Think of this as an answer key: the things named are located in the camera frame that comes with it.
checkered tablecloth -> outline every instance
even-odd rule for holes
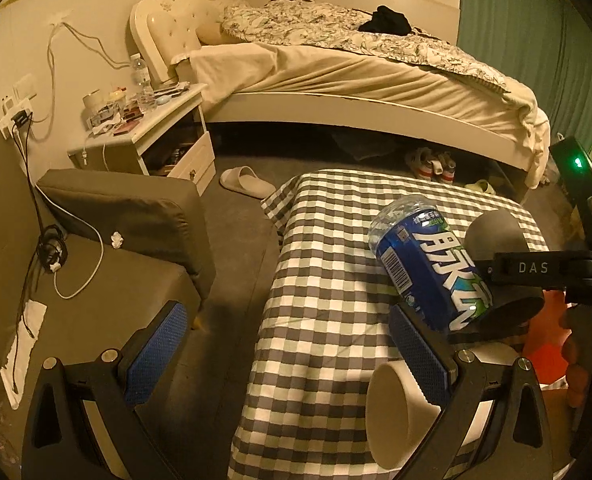
[[[511,200],[413,178],[325,170],[292,178],[262,203],[282,237],[265,305],[231,479],[387,479],[365,432],[374,369],[400,359],[388,335],[396,290],[367,245],[376,214],[401,195],[434,202],[461,239],[474,218],[507,209],[531,250],[547,250]],[[467,449],[447,476],[464,467]]]

blue label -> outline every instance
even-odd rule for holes
[[[435,209],[394,225],[377,256],[404,301],[433,330],[461,330],[492,306],[474,262]]]

nightstand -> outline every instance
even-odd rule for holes
[[[193,181],[198,192],[202,194],[216,175],[212,140],[201,109],[201,91],[204,88],[206,88],[204,84],[191,85],[189,90],[179,97],[145,113],[134,129],[126,134],[115,136],[109,132],[94,138],[88,137],[84,145],[81,144],[68,151],[70,159],[83,170],[148,175],[150,170],[145,162],[147,150],[180,119],[193,112],[195,116],[200,117],[198,140],[167,176]]]

hand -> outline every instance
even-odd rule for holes
[[[560,319],[560,325],[563,328],[569,328],[566,316]],[[561,350],[563,359],[569,363],[567,367],[566,379],[568,384],[567,389],[567,403],[572,408],[578,408],[582,405],[585,399],[585,393],[589,384],[589,372],[582,366],[577,364],[578,361],[578,346],[574,341],[574,335],[570,335]]]

clear bottle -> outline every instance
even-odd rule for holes
[[[147,63],[140,57],[140,54],[134,54],[131,60],[134,83],[137,87],[136,101],[141,113],[144,114],[156,108],[156,98],[151,87],[150,70],[148,70]]]
[[[407,195],[383,208],[368,244],[402,300],[438,332],[463,329],[491,307],[491,294],[436,206]]]

